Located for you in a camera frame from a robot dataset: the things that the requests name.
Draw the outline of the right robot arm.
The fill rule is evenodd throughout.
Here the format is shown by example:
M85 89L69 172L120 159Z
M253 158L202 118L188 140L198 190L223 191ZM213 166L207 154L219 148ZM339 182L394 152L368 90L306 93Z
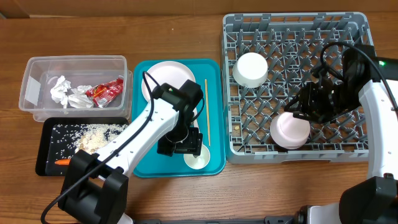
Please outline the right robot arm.
M372 45L343 46L343 71L323 57L305 85L285 106L294 118L327 123L362 107L369 148L368 177L345 190L339 202L307 205L296 223L397 223L397 60L377 57Z

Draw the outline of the pink bowl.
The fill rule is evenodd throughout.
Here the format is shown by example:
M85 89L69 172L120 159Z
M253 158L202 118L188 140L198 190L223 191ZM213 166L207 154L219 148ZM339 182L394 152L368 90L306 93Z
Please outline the pink bowl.
M272 120L270 133L273 141L280 147L298 149L307 142L310 123L294 118L293 113L283 112Z

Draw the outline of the white bowl with nuts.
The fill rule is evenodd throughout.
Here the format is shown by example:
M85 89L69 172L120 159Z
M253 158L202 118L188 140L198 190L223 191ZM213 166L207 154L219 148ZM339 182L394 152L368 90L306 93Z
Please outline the white bowl with nuts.
M255 52L243 54L234 64L232 75L239 85L257 88L267 80L267 60Z

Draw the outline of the orange carrot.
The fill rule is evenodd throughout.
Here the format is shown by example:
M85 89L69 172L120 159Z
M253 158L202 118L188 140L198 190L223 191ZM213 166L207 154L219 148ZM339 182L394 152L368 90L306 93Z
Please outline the orange carrot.
M59 165L59 166L68 166L70 161L71 161L71 159L60 159L60 160L55 161L55 164Z

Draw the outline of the small white round cup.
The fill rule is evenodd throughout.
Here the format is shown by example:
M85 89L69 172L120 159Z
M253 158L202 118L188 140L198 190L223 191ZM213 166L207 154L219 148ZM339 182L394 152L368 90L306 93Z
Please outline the small white round cup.
M194 156L193 154L185 154L183 158L186 165L190 168L195 170L203 169L208 165L210 161L210 151L204 144L202 144L199 156Z

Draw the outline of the red snack wrapper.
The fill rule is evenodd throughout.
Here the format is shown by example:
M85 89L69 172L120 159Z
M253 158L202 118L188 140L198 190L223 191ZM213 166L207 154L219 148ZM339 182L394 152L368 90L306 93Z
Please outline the red snack wrapper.
M123 92L124 80L117 78L113 81L96 85L85 92L85 95L99 107L107 107Z

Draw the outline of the small white tissue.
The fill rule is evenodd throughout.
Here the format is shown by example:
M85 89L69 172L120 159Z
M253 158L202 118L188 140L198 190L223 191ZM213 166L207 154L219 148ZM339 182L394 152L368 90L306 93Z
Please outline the small white tissue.
M71 82L66 80L62 75L58 78L55 86L50 90L52 100L56 103L60 103L64 109L68 106L67 92L71 88Z

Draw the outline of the large white tissue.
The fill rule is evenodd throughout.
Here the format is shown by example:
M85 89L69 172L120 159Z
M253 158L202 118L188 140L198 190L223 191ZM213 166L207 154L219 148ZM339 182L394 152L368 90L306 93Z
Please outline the large white tissue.
M80 85L72 88L72 94L68 96L68 103L73 108L92 108L93 101L86 95L86 92L91 89L91 85Z

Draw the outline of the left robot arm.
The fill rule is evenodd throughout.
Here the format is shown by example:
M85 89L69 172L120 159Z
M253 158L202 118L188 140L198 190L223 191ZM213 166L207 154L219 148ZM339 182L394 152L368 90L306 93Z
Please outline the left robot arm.
M190 80L179 89L155 87L145 109L116 139L94 154L72 157L58 207L80 223L132 223L125 213L129 176L152 147L166 156L200 155L203 135L191 123L202 98L200 85Z

